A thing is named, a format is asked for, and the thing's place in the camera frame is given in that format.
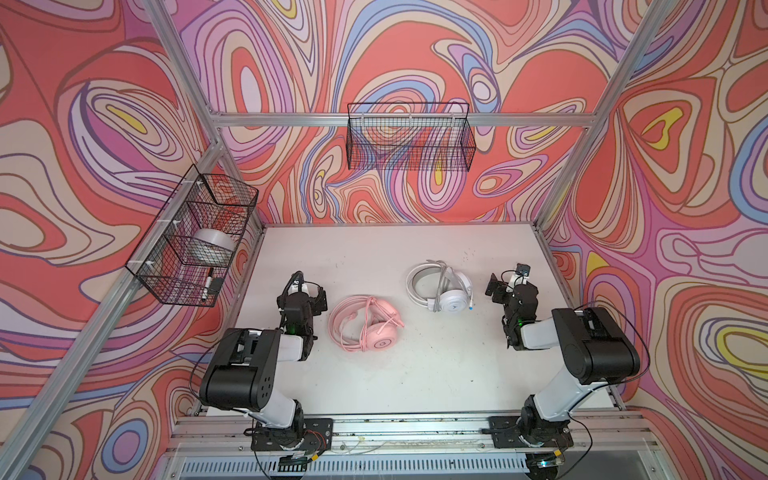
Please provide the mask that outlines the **white headphones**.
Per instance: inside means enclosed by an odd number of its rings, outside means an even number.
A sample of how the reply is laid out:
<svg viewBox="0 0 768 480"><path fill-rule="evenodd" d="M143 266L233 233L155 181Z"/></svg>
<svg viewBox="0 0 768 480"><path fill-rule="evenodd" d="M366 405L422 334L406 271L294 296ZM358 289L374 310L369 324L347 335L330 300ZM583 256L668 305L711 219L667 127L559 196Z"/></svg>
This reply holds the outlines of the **white headphones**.
<svg viewBox="0 0 768 480"><path fill-rule="evenodd" d="M474 309L474 286L463 272L442 260L427 260L406 277L410 300L433 313L459 313Z"/></svg>

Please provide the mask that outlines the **pink cat-ear headphones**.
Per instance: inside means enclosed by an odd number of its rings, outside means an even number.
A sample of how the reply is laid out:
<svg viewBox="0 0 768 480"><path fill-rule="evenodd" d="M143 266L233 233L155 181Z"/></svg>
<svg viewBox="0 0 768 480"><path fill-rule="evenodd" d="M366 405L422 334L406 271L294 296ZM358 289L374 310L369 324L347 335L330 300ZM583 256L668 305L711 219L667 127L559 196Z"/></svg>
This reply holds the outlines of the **pink cat-ear headphones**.
<svg viewBox="0 0 768 480"><path fill-rule="evenodd" d="M353 320L363 319L357 338L344 335ZM331 311L327 329L331 340L346 352L382 351L398 340L405 328L399 311L388 301L369 295L352 295L341 300Z"/></svg>

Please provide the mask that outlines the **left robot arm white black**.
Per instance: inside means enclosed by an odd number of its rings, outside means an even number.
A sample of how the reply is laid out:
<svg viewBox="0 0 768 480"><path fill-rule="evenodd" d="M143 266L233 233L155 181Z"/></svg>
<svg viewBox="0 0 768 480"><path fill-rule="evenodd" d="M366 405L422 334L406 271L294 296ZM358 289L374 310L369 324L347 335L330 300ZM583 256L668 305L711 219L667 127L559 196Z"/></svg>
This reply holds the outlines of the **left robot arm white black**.
<svg viewBox="0 0 768 480"><path fill-rule="evenodd" d="M293 280L277 298L280 325L274 329L229 329L203 375L202 405L233 411L271 430L304 430L300 402L276 387L279 363L307 360L317 336L314 319L328 309L324 288Z"/></svg>

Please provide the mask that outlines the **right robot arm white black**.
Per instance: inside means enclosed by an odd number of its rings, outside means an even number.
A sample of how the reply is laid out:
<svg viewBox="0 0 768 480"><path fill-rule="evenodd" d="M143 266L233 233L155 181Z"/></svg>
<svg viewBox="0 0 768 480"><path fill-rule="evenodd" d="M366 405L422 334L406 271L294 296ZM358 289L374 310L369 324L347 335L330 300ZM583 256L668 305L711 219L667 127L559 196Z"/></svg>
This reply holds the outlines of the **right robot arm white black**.
<svg viewBox="0 0 768 480"><path fill-rule="evenodd" d="M603 307L555 308L536 317L538 288L505 282L491 275L485 295L504 307L502 329L516 351L555 349L564 366L538 393L529 396L516 422L528 444L542 444L568 427L572 410L594 391L621 383L640 372L634 345Z"/></svg>

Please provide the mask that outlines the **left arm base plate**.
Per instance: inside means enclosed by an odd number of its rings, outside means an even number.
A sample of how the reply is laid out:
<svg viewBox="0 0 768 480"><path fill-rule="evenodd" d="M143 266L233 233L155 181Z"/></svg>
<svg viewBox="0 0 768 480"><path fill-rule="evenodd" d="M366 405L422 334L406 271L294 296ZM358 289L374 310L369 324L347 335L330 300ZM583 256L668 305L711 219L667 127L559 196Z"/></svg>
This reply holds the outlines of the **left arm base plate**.
<svg viewBox="0 0 768 480"><path fill-rule="evenodd" d="M295 420L285 429L256 426L250 429L251 450L315 453L332 446L334 420L330 417Z"/></svg>

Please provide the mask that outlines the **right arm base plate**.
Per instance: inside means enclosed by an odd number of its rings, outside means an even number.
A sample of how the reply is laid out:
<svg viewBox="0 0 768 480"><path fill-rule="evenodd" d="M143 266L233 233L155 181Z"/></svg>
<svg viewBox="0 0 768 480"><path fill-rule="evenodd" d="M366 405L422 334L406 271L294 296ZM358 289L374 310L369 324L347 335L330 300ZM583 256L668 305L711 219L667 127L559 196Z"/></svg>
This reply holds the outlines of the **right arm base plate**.
<svg viewBox="0 0 768 480"><path fill-rule="evenodd" d="M574 445L568 421L550 422L530 416L491 416L481 430L495 448L568 449Z"/></svg>

